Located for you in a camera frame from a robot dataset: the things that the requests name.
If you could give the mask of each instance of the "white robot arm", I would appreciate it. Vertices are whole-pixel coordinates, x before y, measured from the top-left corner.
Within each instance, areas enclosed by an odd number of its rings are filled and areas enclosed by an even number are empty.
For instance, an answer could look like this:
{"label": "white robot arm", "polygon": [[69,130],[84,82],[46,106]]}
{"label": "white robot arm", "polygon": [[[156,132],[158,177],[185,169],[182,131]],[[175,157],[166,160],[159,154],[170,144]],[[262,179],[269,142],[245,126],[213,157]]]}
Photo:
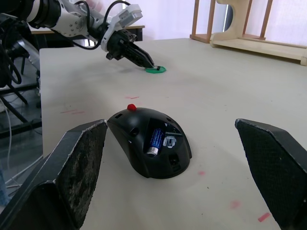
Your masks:
{"label": "white robot arm", "polygon": [[[119,60],[126,57],[138,66],[154,67],[149,54],[133,44],[136,36],[124,29],[142,17],[142,11],[137,4],[130,5],[118,0],[110,5],[106,15],[101,15],[83,0],[75,4],[68,0],[13,0],[15,4],[5,4],[5,2],[7,1],[0,0],[0,12],[27,21],[32,27],[48,27],[68,39],[83,35],[87,39],[96,41],[97,44],[94,47],[82,48],[95,49],[101,45],[101,48],[108,52],[106,56],[108,59]],[[127,4],[127,7],[114,16],[108,24],[106,22],[108,13],[118,3]]]}

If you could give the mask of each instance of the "black computer mouse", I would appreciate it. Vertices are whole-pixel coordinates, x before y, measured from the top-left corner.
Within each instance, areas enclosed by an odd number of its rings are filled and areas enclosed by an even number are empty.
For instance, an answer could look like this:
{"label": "black computer mouse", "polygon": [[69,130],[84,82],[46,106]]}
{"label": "black computer mouse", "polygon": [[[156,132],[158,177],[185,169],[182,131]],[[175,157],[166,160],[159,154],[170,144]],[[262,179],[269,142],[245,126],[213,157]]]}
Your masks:
{"label": "black computer mouse", "polygon": [[186,135],[169,116],[133,104],[107,122],[132,167],[144,177],[179,175],[192,158]]}

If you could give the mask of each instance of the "green circle marker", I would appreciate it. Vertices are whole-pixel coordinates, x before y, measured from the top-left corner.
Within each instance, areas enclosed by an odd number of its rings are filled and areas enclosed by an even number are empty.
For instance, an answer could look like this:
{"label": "green circle marker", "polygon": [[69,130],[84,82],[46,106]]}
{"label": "green circle marker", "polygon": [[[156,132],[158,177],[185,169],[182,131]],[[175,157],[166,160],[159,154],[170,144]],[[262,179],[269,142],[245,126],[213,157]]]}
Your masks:
{"label": "green circle marker", "polygon": [[166,71],[165,67],[158,66],[156,68],[145,68],[147,73],[164,73]]}

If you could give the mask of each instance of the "tabletop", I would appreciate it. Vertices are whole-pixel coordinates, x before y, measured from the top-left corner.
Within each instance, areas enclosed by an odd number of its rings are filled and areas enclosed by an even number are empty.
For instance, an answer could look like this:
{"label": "tabletop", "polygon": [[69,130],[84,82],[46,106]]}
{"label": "tabletop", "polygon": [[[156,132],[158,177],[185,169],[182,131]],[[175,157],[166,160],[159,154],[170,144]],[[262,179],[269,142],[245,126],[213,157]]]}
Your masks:
{"label": "tabletop", "polygon": [[65,131],[128,104],[163,112],[192,150],[182,174],[144,178],[110,130],[82,230],[279,230],[255,185],[235,129],[245,118],[287,130],[307,148],[306,67],[190,40],[137,42],[163,74],[100,50],[40,50],[43,148]]}

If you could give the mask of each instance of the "blue battery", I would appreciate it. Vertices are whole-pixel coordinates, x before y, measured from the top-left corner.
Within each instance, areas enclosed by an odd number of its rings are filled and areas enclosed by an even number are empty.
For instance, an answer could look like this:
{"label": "blue battery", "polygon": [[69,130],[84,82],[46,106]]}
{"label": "blue battery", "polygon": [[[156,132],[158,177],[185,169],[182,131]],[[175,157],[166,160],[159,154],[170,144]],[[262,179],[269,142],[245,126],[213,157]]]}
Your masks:
{"label": "blue battery", "polygon": [[147,151],[147,154],[154,155],[154,156],[158,155],[158,152],[162,147],[164,135],[165,134],[164,134],[163,130],[160,129],[160,128],[156,128],[153,131],[153,135],[152,135],[152,138],[151,138],[150,143],[149,143],[149,149]]}

